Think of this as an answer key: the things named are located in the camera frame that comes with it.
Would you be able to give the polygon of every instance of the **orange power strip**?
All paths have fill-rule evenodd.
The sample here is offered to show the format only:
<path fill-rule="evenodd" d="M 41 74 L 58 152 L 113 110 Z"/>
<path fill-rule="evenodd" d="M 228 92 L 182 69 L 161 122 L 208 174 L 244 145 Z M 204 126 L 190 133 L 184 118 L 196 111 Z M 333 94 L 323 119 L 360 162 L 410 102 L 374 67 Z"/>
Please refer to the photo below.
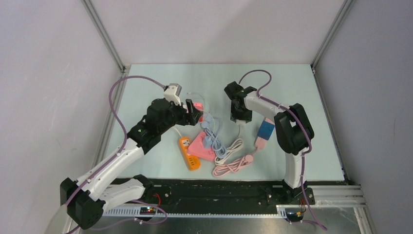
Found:
<path fill-rule="evenodd" d="M 187 163 L 188 169 L 190 171 L 193 171 L 201 166 L 201 162 L 199 161 L 198 157 L 189 155 L 187 153 L 187 149 L 190 144 L 191 141 L 189 140 L 189 137 L 183 137 L 178 141 L 179 148 L 181 149 L 182 155 L 184 156 L 185 162 Z"/>

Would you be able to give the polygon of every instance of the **power strip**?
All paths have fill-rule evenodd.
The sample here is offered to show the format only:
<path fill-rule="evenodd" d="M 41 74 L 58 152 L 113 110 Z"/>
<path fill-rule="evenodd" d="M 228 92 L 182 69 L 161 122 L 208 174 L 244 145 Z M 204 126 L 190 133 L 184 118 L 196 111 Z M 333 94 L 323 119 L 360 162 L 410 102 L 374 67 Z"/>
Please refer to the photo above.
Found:
<path fill-rule="evenodd" d="M 205 137 L 207 137 L 207 134 L 204 131 L 200 132 L 194 142 L 188 147 L 188 154 L 213 162 L 216 155 L 211 147 L 204 148 L 202 142 Z"/>
<path fill-rule="evenodd" d="M 188 169 L 193 171 L 201 166 L 201 162 L 198 157 L 188 154 L 187 150 L 190 144 L 191 141 L 189 140 L 189 137 L 183 137 L 178 141 L 179 148 L 181 149 L 182 155 L 187 163 Z"/>

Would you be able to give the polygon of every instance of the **light blue tabletop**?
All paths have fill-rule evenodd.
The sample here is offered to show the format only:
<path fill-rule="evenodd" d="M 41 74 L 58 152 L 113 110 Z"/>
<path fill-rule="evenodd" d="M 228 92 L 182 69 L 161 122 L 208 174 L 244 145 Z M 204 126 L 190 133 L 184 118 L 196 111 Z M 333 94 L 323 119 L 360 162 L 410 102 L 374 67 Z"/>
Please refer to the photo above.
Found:
<path fill-rule="evenodd" d="M 181 101 L 191 98 L 202 102 L 197 92 L 210 105 L 209 112 L 223 120 L 219 139 L 229 146 L 238 135 L 238 126 L 230 121 L 230 100 L 224 92 L 227 84 L 239 79 L 246 72 L 265 69 L 272 76 L 272 82 L 262 90 L 262 94 L 284 105 L 300 103 L 305 108 L 313 126 L 315 137 L 313 151 L 306 156 L 305 175 L 308 180 L 344 180 L 333 138 L 310 65 L 308 64 L 139 64 L 132 65 L 129 75 L 153 78 L 164 85 L 179 83 L 182 86 Z M 267 82 L 265 73 L 252 73 L 241 83 L 243 87 L 259 88 Z M 162 89 L 143 79 L 129 79 L 121 99 L 118 115 L 127 130 L 133 127 L 143 115 L 151 101 L 163 98 Z M 228 162 L 254 151 L 258 128 L 264 118 L 253 113 L 252 122 L 243 130 L 244 148 L 236 152 Z M 193 140 L 201 131 L 197 126 L 176 126 L 184 136 Z M 122 130 L 115 124 L 107 153 L 112 152 L 122 142 Z M 214 165 L 201 159 L 201 167 L 189 171 L 179 150 L 178 134 L 170 129 L 162 135 L 162 140 L 146 155 L 131 164 L 120 177 L 143 174 L 149 178 L 216 179 L 211 171 Z M 281 180 L 285 174 L 285 154 L 279 147 L 275 131 L 264 150 L 254 157 L 254 162 L 238 173 L 230 173 L 220 179 L 228 180 Z"/>

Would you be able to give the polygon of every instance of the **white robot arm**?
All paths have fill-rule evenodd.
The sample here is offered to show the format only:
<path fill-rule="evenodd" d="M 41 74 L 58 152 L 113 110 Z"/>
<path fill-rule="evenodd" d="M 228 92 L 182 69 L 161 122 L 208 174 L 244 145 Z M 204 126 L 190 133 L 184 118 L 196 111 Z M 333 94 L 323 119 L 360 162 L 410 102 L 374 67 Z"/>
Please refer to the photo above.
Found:
<path fill-rule="evenodd" d="M 180 91 L 178 84 L 167 86 L 165 98 L 152 101 L 147 114 L 128 132 L 125 144 L 76 181 L 67 178 L 60 184 L 60 203 L 67 205 L 67 214 L 82 229 L 93 226 L 105 211 L 141 198 L 145 189 L 152 186 L 144 176 L 135 176 L 120 185 L 110 184 L 126 167 L 159 143 L 161 135 L 169 128 L 175 124 L 198 123 L 202 112 L 190 99 L 186 100 L 186 105 L 180 103 Z"/>
<path fill-rule="evenodd" d="M 266 118 L 273 119 L 277 133 L 277 141 L 285 151 L 285 176 L 284 187 L 289 190 L 292 196 L 301 193 L 301 153 L 305 150 L 307 141 L 304 134 L 297 125 L 292 126 L 294 118 L 272 103 L 269 103 L 257 95 L 257 90 L 253 87 L 244 88 L 232 82 L 224 89 L 227 96 L 231 99 L 231 120 L 243 120 L 250 122 L 252 111 L 255 111 Z M 305 127 L 310 139 L 314 137 L 314 131 L 300 104 L 290 106 L 290 110 L 299 118 Z"/>

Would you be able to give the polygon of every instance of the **white wall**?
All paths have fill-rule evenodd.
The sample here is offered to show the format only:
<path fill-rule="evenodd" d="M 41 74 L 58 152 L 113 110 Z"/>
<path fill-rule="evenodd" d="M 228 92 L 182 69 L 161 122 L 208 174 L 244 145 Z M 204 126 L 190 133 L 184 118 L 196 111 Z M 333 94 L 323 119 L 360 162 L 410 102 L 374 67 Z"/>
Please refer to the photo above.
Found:
<path fill-rule="evenodd" d="M 379 233 L 412 233 L 413 2 L 356 1 L 316 72 Z"/>
<path fill-rule="evenodd" d="M 0 3 L 0 227 L 43 233 L 92 166 L 119 77 L 81 1 Z"/>
<path fill-rule="evenodd" d="M 125 64 L 309 64 L 344 0 L 93 2 Z"/>

